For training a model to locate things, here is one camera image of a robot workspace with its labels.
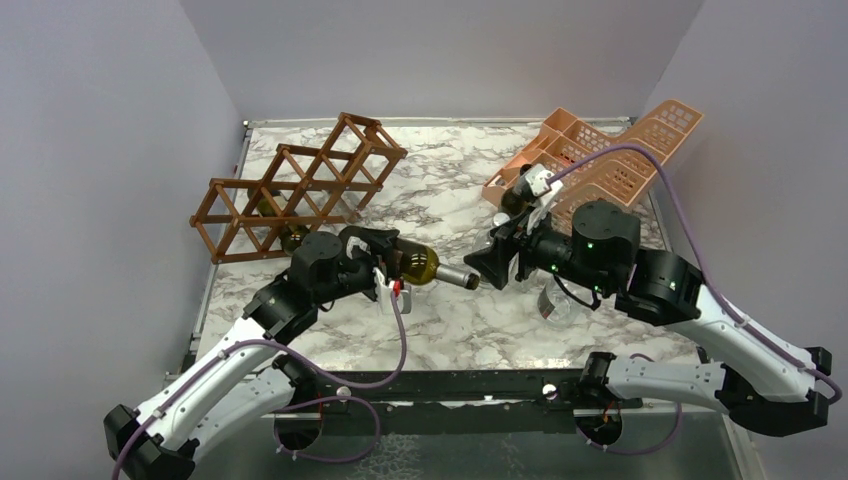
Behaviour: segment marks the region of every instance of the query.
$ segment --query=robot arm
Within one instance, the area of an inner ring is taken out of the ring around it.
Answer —
[[[466,256],[465,263],[500,289],[509,280],[510,261],[518,255],[517,281],[540,269],[603,298],[615,295],[617,310],[684,335],[720,362],[668,365],[596,352],[583,371],[586,394],[602,405],[631,398],[700,405],[772,436],[827,423],[828,401],[814,390],[816,378],[808,371],[829,374],[827,350],[793,346],[745,315],[746,324],[736,323],[697,268],[671,252],[640,248],[638,217],[609,202],[598,200],[578,208],[571,236],[554,231],[548,212],[562,182],[548,185],[551,177],[541,165],[529,169],[514,192],[527,200],[535,198],[535,203],[493,229],[492,245]],[[804,367],[769,349],[746,325]]]
[[[119,405],[104,419],[110,455],[134,480],[188,478],[195,462],[247,422],[289,404],[284,368],[246,375],[317,321],[322,305],[356,293],[392,312],[412,308],[398,232],[347,227],[339,236],[308,235],[290,268],[260,289],[244,314],[206,355],[135,409]],[[457,276],[467,286],[468,279]]]

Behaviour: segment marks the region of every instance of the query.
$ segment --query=green glass bottle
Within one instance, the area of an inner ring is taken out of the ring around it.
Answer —
[[[444,265],[432,248],[417,242],[398,238],[395,248],[400,252],[400,271],[403,279],[412,285],[426,285],[433,280],[452,283],[468,290],[476,290],[480,276]]]
[[[280,230],[280,248],[286,252],[286,255],[291,255],[303,244],[303,239],[309,235],[309,227],[306,225],[286,225]]]
[[[501,196],[501,204],[498,207],[498,211],[514,217],[523,212],[525,208],[527,208],[527,202],[522,200],[510,188]]]
[[[254,190],[252,188],[247,189],[247,196],[250,198],[253,195]],[[283,196],[283,192],[279,190],[274,190],[271,192],[271,195],[274,197],[274,202],[276,202],[277,206],[280,207],[280,210],[284,210],[286,208],[286,197]],[[264,196],[259,200],[259,203],[256,204],[256,211],[259,212],[259,215],[263,217],[276,217],[277,212],[274,211],[274,207],[271,206],[271,203]],[[292,217],[296,217],[297,213],[292,212]],[[280,248],[286,252],[287,255],[291,255],[303,244],[303,238],[309,234],[309,227],[306,225],[293,225],[289,224],[283,227],[280,230]]]

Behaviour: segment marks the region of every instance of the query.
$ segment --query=marble table surface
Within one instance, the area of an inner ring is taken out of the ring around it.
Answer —
[[[496,211],[481,197],[483,182],[532,139],[538,128],[386,127],[409,155],[397,165],[358,223],[397,228],[402,236],[431,245],[444,263],[463,266],[462,256],[470,252],[474,235],[490,224]],[[605,130],[619,133],[623,128]],[[329,132],[330,128],[254,130],[242,177],[260,178],[277,144],[317,147]],[[342,137],[337,148],[345,149],[353,142],[353,138]],[[366,165],[375,176],[380,171],[376,159],[369,159]],[[293,171],[283,170],[277,178],[296,179]],[[316,178],[332,177],[327,170]],[[244,193],[235,199],[237,207],[245,202]],[[298,211],[308,214],[300,207]],[[650,201],[646,199],[634,211],[642,219],[642,245],[664,248]],[[341,227],[327,229],[338,231]],[[231,251],[247,248],[248,241],[239,235]],[[224,336],[254,292],[288,263],[288,259],[275,259],[218,267],[199,355]],[[530,280],[512,282],[500,292],[491,288],[469,292],[439,282],[415,288],[413,311],[404,315],[409,340],[405,369],[582,368],[593,351],[621,355],[641,352],[656,360],[697,361],[691,342],[626,318],[612,308],[613,299],[590,315],[581,314],[567,329],[547,327],[536,307],[547,276],[537,272]],[[390,370],[400,353],[393,316],[381,314],[378,306],[362,295],[336,302],[291,346],[332,370]]]

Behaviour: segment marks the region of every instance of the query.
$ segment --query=purple cable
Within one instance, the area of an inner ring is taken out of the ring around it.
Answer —
[[[634,353],[633,355],[630,355],[630,358],[644,358],[645,360],[647,360],[649,362],[654,361],[651,357],[649,357],[645,354],[642,354],[642,353]],[[671,432],[669,432],[668,436],[666,436],[665,439],[662,442],[654,445],[653,447],[643,448],[643,449],[640,449],[640,450],[617,450],[617,449],[609,448],[609,447],[604,448],[603,445],[600,445],[600,444],[595,443],[592,440],[590,440],[589,437],[587,437],[586,434],[583,433],[583,430],[580,430],[578,428],[577,431],[580,433],[580,435],[583,438],[586,439],[586,442],[589,445],[591,445],[594,448],[597,448],[598,450],[603,450],[604,453],[612,453],[613,455],[624,455],[624,456],[632,457],[632,456],[636,456],[636,455],[649,455],[651,453],[656,453],[656,452],[662,450],[663,448],[671,445],[671,442],[673,442],[674,439],[677,438],[677,435],[680,433],[680,429],[681,429],[682,426],[683,426],[683,405],[678,403],[677,404],[677,413],[674,417],[674,427],[672,427]]]
[[[380,441],[380,416],[377,414],[377,410],[374,409],[374,406],[371,405],[368,401],[363,400],[359,397],[348,397],[348,396],[332,396],[332,397],[324,397],[324,398],[316,398],[315,400],[309,400],[308,402],[298,403],[297,405],[289,405],[288,407],[281,408],[279,410],[275,410],[274,413],[287,413],[292,410],[297,410],[303,407],[309,407],[312,405],[316,405],[319,403],[333,402],[333,401],[343,401],[350,400],[352,402],[356,402],[360,405],[363,405],[368,411],[371,413],[371,416],[374,417],[374,438],[371,440],[371,443],[365,448],[365,450],[357,453],[356,455],[351,455],[349,457],[339,457],[339,458],[328,458],[328,457],[318,457],[315,455],[310,455],[308,453],[298,453],[300,450],[289,450],[285,446],[283,446],[283,442],[280,441],[280,437],[277,435],[277,429],[274,428],[274,441],[277,442],[277,453],[283,452],[289,455],[292,455],[293,458],[305,458],[307,460],[314,460],[316,462],[321,463],[350,463],[355,462],[357,460],[362,460],[367,457],[374,449],[377,447],[377,442]]]
[[[833,396],[830,397],[830,399],[828,400],[829,403],[833,405],[834,403],[838,402],[842,398],[842,388],[840,388],[834,380],[814,368],[808,368],[804,364],[804,362],[795,358],[791,353],[781,348],[780,345],[777,345],[776,343],[771,341],[762,332],[754,328],[752,325],[746,323],[742,316],[736,311],[736,309],[734,309],[730,305],[730,303],[728,303],[727,299],[724,298],[724,295],[721,294],[721,292],[718,290],[718,287],[716,287],[715,283],[713,282],[712,274],[710,273],[709,269],[707,269],[707,265],[704,262],[704,256],[701,253],[701,249],[698,246],[698,242],[695,240],[695,237],[692,233],[692,227],[689,225],[689,221],[686,218],[686,215],[683,213],[683,206],[680,202],[680,197],[678,197],[677,192],[674,190],[674,187],[671,184],[671,179],[668,177],[668,174],[666,173],[665,169],[663,169],[662,165],[660,165],[660,162],[656,159],[656,157],[654,157],[654,155],[646,148],[634,143],[621,143],[618,145],[609,146],[591,155],[587,155],[579,162],[576,162],[573,165],[570,165],[569,167],[563,169],[562,171],[557,172],[556,174],[554,174],[554,176],[548,179],[548,185],[556,182],[557,180],[568,175],[574,170],[577,170],[583,165],[586,165],[587,163],[596,160],[598,157],[618,150],[632,150],[636,153],[639,153],[645,158],[647,158],[648,161],[654,165],[654,168],[656,168],[657,173],[659,173],[663,184],[665,184],[665,188],[668,190],[669,197],[671,198],[671,203],[674,205],[674,210],[677,213],[677,218],[680,219],[680,225],[683,227],[683,233],[686,235],[686,239],[689,241],[689,245],[692,246],[692,252],[695,254],[695,260],[697,260],[698,266],[701,268],[701,274],[704,276],[704,284],[707,286],[707,289],[709,289],[710,293],[712,293],[713,297],[715,297],[715,300],[719,304],[719,306],[725,312],[727,312],[727,315],[730,316],[730,318],[732,318],[734,322],[744,325],[741,328],[748,332],[752,337],[756,338],[760,343],[768,347],[769,350],[773,351],[780,358],[786,360],[799,370],[803,370],[804,372],[809,373],[816,379],[824,382],[828,387],[833,390]]]
[[[191,378],[189,378],[182,386],[180,386],[177,390],[175,390],[174,393],[171,394],[171,396],[168,397],[164,402],[162,402],[162,405],[160,405],[159,408],[157,408],[156,410],[158,410],[159,412],[165,413],[165,411],[168,408],[170,408],[180,397],[185,395],[185,393],[188,391],[188,389],[191,388],[195,383],[197,383],[198,380],[203,378],[203,376],[206,375],[209,372],[209,370],[211,370],[215,365],[217,365],[222,360],[229,358],[230,355],[232,355],[236,351],[238,351],[242,348],[245,348],[245,347],[252,347],[252,346],[262,346],[262,347],[269,347],[269,348],[273,348],[273,349],[276,349],[276,350],[280,350],[280,351],[287,353],[288,355],[294,357],[295,359],[297,359],[298,361],[307,365],[308,367],[312,368],[313,370],[315,370],[315,372],[318,375],[321,375],[322,377],[328,378],[328,379],[330,379],[330,380],[332,380],[336,383],[345,385],[345,386],[350,387],[350,388],[359,388],[359,389],[365,390],[365,389],[380,388],[380,387],[386,386],[389,383],[391,383],[392,380],[397,378],[398,375],[400,375],[400,372],[401,372],[401,370],[403,370],[403,366],[406,363],[406,353],[407,353],[407,349],[406,349],[406,329],[403,327],[403,317],[401,316],[400,308],[398,307],[398,304],[397,304],[397,294],[392,292],[390,299],[391,299],[391,303],[392,303],[392,310],[394,310],[394,312],[395,312],[395,320],[397,320],[397,324],[398,324],[398,332],[400,334],[400,361],[398,361],[398,365],[395,368],[395,370],[392,373],[390,373],[386,378],[380,380],[379,382],[374,382],[374,383],[349,382],[349,381],[347,381],[343,378],[339,378],[339,377],[333,375],[332,373],[322,369],[321,367],[316,365],[314,362],[312,362],[308,358],[304,357],[303,355],[297,353],[296,351],[292,350],[291,348],[287,347],[286,345],[281,345],[281,344],[274,342],[272,340],[260,340],[260,339],[244,340],[242,342],[237,342],[236,344],[222,350],[222,352],[224,354],[223,355],[224,358],[216,356],[212,360],[210,360],[209,363],[200,367],[200,369],[194,375],[192,375]],[[121,469],[124,465],[124,462],[127,459],[127,456],[129,455],[130,450],[132,449],[132,446],[139,439],[139,437],[141,437],[141,435],[148,428],[150,428],[150,425],[153,424],[153,422],[155,422],[155,421],[156,421],[156,417],[151,416],[150,418],[145,420],[145,422],[142,423],[133,432],[132,435],[130,435],[129,439],[127,439],[127,443],[124,444],[124,447],[121,448],[121,451],[118,454],[118,457],[115,459],[115,467],[112,469],[112,480],[119,480],[119,478],[121,476]]]

